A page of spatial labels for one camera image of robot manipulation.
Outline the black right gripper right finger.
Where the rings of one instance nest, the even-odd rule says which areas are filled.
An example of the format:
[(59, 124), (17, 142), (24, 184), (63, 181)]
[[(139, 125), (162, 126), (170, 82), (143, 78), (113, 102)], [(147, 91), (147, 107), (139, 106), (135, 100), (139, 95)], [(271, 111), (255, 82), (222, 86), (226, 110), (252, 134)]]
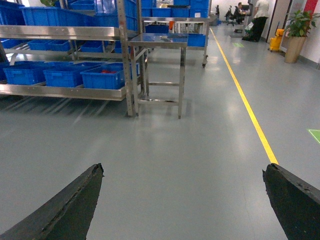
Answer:
[(320, 190), (282, 166), (262, 172), (270, 205), (289, 240), (320, 238)]

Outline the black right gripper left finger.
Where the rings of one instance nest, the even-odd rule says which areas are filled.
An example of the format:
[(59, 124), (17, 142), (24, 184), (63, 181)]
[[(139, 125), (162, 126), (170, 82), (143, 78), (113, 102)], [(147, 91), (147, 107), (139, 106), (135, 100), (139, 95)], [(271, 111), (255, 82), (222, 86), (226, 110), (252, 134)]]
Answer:
[(97, 207), (104, 169), (94, 164), (0, 235), (2, 240), (85, 240)]

